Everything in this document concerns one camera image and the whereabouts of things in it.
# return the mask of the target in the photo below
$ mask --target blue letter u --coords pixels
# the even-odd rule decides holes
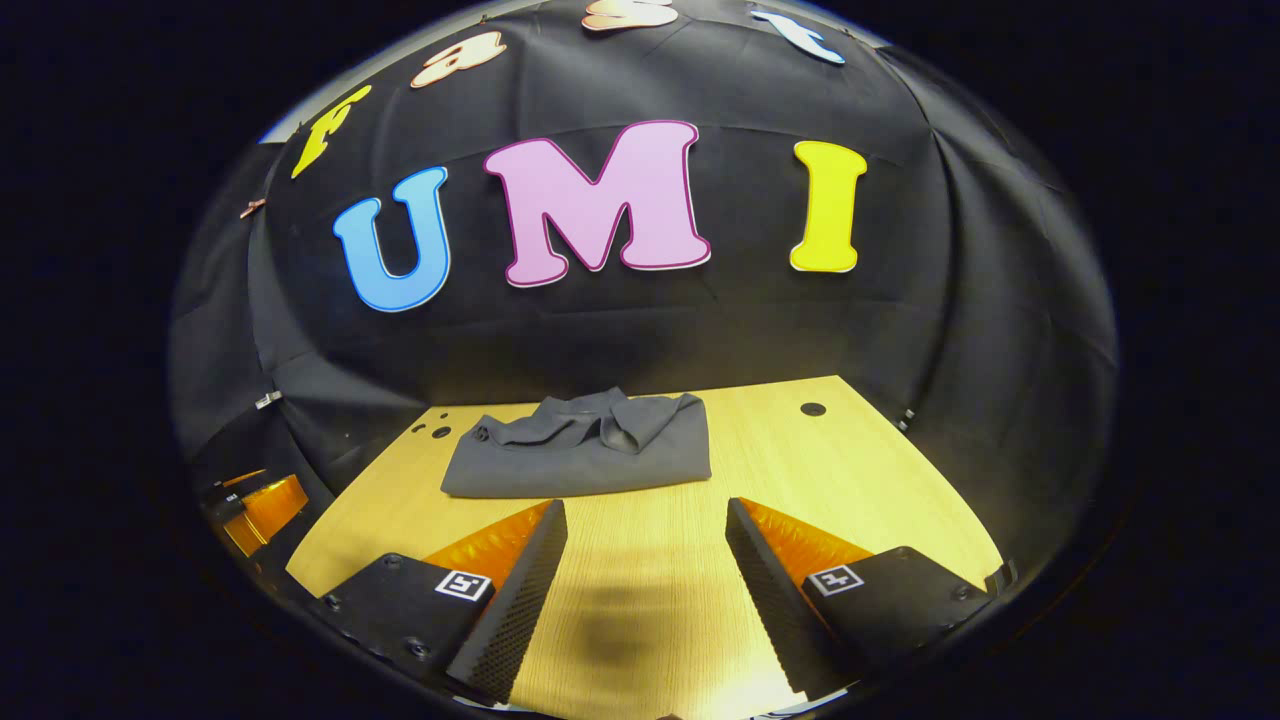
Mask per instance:
[[[333,234],[342,241],[347,269],[356,293],[374,310],[399,313],[426,302],[440,292],[449,275],[449,238],[444,233],[439,190],[449,177],[444,168],[428,168],[402,179],[392,197],[408,208],[408,222],[417,245],[417,266],[407,275],[393,275],[383,263],[374,218],[381,210],[376,197],[347,208],[333,222]]]

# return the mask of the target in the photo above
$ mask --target folded cloth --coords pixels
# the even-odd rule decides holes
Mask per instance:
[[[712,477],[707,406],[618,388],[548,397],[529,418],[485,415],[458,438],[440,489],[458,497],[568,497]]]

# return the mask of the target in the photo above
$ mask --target gray fabric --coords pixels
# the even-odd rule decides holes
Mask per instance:
[[[440,489],[458,497],[570,497],[712,477],[707,406],[618,388],[548,397],[529,418],[485,415],[458,438]]]

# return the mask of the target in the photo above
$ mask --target wooden table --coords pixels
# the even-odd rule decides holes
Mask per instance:
[[[872,552],[909,544],[983,587],[1001,564],[982,523],[910,442],[838,377],[695,391],[713,477],[564,498],[568,543],[511,703],[571,720],[742,719],[791,692],[724,542],[748,497]],[[827,413],[809,416],[805,402]],[[384,552],[425,557],[535,500],[440,492],[457,438],[535,404],[433,407],[360,474],[288,571],[312,594]],[[444,438],[433,430],[448,425]]]

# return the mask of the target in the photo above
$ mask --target letter m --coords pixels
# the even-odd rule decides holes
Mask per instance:
[[[631,240],[622,264],[637,270],[672,270],[705,263],[710,245],[698,234],[689,192],[689,147],[698,128],[676,120],[636,123],[613,143],[598,181],[552,141],[527,140],[489,155],[484,169],[502,178],[516,259],[507,282],[516,287],[553,283],[568,260],[552,250],[547,223],[559,231],[591,272],[604,266],[623,210]]]

